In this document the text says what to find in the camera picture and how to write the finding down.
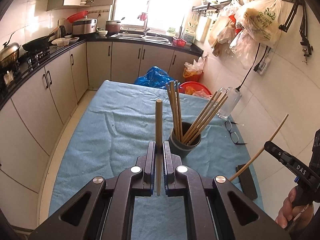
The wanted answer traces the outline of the person right hand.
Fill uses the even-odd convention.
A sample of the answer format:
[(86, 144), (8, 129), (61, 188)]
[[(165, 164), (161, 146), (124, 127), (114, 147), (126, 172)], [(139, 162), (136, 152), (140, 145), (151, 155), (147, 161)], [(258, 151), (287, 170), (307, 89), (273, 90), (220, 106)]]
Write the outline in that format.
[(296, 220), (295, 230), (304, 229), (312, 220), (314, 214), (313, 205), (309, 205), (306, 209), (305, 206), (295, 206), (293, 207), (292, 203), (296, 198), (297, 190), (292, 188), (288, 196), (284, 199), (283, 206), (278, 212), (278, 215), (275, 219), (275, 222), (282, 228), (287, 227), (289, 221), (293, 220), (300, 212), (304, 212)]

